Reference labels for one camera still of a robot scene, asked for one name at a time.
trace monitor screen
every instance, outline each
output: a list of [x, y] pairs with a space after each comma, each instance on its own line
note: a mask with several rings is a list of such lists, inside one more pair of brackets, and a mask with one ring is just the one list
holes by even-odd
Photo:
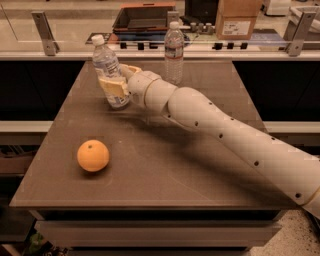
[[185, 17], [192, 21], [199, 20], [202, 23], [214, 25], [218, 3], [219, 0], [185, 0]]

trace orange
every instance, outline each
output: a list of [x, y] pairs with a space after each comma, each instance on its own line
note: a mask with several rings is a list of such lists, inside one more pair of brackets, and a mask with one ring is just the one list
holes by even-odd
[[88, 140], [78, 149], [78, 163], [88, 172], [100, 171], [108, 164], [109, 159], [108, 148], [98, 140]]

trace bottle cap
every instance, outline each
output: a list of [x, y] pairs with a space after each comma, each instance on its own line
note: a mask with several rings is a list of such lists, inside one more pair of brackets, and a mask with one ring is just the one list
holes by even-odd
[[179, 28], [179, 22], [178, 21], [171, 21], [170, 22], [170, 29], [178, 29]]
[[91, 40], [92, 40], [92, 43], [94, 46], [104, 44], [104, 38], [102, 35], [95, 35], [95, 36], [91, 37]]

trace plastic water bottle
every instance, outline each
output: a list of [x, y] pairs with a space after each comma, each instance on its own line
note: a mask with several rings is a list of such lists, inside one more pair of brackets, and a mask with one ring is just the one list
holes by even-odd
[[169, 83], [178, 85], [183, 74], [184, 36], [177, 21], [170, 23], [170, 29], [164, 38], [164, 47], [165, 79]]
[[107, 77], [121, 77], [121, 70], [118, 58], [114, 51], [105, 45], [102, 35], [95, 35], [92, 38], [95, 46], [92, 62], [98, 75], [100, 86], [104, 90], [107, 100], [113, 109], [122, 109], [129, 103], [129, 96], [125, 95], [122, 87], [108, 86]]

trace robot arm segment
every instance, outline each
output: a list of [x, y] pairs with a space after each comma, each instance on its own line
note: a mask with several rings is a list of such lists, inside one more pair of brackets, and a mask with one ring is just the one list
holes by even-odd
[[318, 158], [228, 116], [197, 90], [177, 88], [150, 71], [132, 76], [128, 87], [134, 102], [186, 129], [213, 136], [320, 218]]

